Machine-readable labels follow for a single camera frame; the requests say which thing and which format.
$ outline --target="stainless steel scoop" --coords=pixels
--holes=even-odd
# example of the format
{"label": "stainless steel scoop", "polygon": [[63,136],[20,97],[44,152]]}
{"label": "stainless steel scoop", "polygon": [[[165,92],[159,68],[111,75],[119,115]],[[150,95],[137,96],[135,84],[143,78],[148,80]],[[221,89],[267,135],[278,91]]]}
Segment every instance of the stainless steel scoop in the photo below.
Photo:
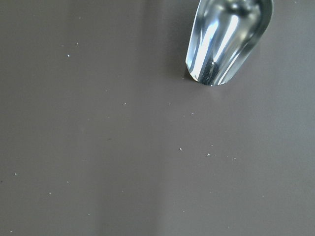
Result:
{"label": "stainless steel scoop", "polygon": [[272,0],[201,0],[186,65],[205,85],[228,82],[269,25]]}

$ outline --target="dark gray table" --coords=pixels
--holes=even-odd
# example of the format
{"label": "dark gray table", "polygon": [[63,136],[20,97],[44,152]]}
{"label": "dark gray table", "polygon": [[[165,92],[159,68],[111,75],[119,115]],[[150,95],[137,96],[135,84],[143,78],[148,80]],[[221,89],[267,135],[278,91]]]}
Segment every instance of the dark gray table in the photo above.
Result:
{"label": "dark gray table", "polygon": [[0,2],[1,236],[315,234],[315,1],[212,88],[197,5]]}

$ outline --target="shiny metal object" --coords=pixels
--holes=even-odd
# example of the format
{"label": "shiny metal object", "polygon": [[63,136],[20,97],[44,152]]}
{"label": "shiny metal object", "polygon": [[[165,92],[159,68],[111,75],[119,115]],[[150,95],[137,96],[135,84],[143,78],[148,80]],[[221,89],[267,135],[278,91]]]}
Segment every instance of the shiny metal object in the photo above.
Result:
{"label": "shiny metal object", "polygon": [[228,82],[265,32],[272,0],[201,0],[193,23],[186,65],[205,85]]}

